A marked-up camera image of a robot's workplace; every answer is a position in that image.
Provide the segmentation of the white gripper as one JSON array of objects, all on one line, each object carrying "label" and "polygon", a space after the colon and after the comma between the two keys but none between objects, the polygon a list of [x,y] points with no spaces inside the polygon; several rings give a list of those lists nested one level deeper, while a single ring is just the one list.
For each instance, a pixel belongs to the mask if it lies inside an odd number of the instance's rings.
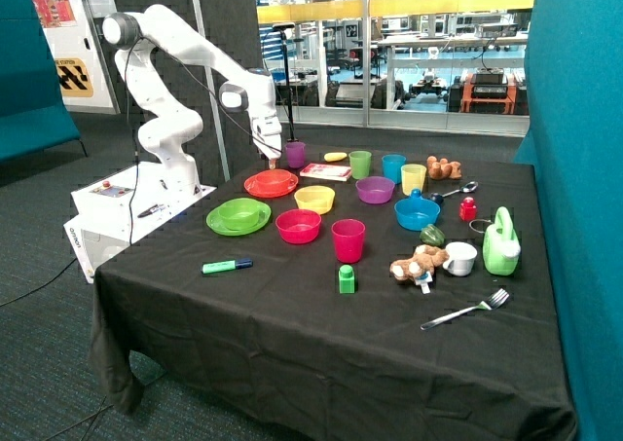
[{"label": "white gripper", "polygon": [[276,113],[250,116],[251,137],[257,149],[269,160],[269,168],[277,167],[281,157],[282,126]]}]

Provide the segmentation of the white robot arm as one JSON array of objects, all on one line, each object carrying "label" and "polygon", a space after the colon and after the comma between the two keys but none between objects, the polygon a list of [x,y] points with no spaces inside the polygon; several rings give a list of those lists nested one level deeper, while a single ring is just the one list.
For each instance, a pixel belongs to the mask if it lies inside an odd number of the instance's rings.
[{"label": "white robot arm", "polygon": [[179,101],[172,83],[172,67],[184,71],[207,67],[223,84],[216,91],[227,113],[244,113],[250,139],[275,167],[281,156],[281,130],[271,73],[245,68],[201,36],[170,8],[156,4],[142,13],[113,13],[102,24],[105,40],[116,49],[115,63],[134,102],[148,112],[138,141],[160,162],[164,181],[174,192],[191,194],[200,187],[195,159],[183,146],[200,135],[203,118]]}]

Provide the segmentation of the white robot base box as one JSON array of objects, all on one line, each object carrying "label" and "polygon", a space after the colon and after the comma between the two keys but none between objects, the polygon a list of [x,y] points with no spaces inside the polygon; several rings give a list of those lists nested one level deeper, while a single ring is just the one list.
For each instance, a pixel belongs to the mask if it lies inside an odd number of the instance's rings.
[{"label": "white robot base box", "polygon": [[[72,192],[77,215],[64,230],[86,281],[92,283],[99,266],[213,191],[202,184],[180,191],[162,165],[141,162]],[[165,208],[137,217],[155,204]]]}]

